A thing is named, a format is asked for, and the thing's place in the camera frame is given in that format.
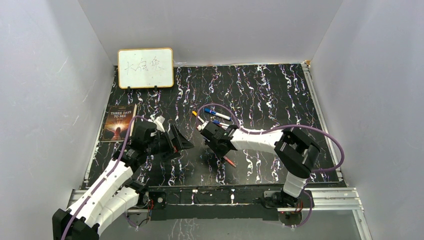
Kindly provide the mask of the orange red pen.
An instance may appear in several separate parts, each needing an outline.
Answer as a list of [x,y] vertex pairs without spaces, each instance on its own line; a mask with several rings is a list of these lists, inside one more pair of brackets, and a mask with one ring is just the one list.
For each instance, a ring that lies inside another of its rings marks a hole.
[[236,166],[236,164],[233,162],[233,161],[231,161],[227,156],[224,156],[223,157],[223,159],[228,163],[228,164],[230,164],[233,168],[236,168],[237,166]]

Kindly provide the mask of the blue capped whiteboard marker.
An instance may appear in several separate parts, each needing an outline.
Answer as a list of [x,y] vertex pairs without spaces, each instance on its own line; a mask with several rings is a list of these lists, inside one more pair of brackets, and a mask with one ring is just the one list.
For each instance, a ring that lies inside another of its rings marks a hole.
[[214,111],[214,110],[211,110],[211,109],[209,109],[209,108],[204,108],[204,109],[203,109],[203,111],[204,111],[204,112],[206,112],[206,113],[209,113],[209,114],[211,114],[211,115],[217,116],[217,117],[219,117],[219,118],[225,119],[225,120],[227,120],[227,121],[231,121],[231,120],[232,120],[232,118],[231,118],[230,116],[227,116],[227,115],[221,114],[221,113],[216,112],[216,111]]

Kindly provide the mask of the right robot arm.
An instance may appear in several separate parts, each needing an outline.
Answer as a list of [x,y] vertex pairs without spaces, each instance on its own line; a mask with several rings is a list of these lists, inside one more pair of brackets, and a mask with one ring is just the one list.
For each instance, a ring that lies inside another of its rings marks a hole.
[[229,151],[254,150],[275,154],[287,170],[282,190],[264,193],[266,208],[294,208],[302,199],[307,180],[320,155],[321,148],[298,127],[273,131],[246,130],[236,125],[227,127],[208,121],[197,126],[205,144],[219,158]]

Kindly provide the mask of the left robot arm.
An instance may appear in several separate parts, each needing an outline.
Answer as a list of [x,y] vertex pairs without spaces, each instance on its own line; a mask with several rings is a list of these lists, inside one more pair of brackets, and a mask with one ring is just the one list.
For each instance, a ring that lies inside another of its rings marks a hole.
[[149,203],[147,188],[130,180],[147,157],[159,155],[171,160],[193,147],[174,124],[167,132],[160,117],[142,117],[134,133],[127,130],[115,156],[89,190],[67,209],[59,208],[53,214],[53,239],[98,240],[128,209],[144,208]]

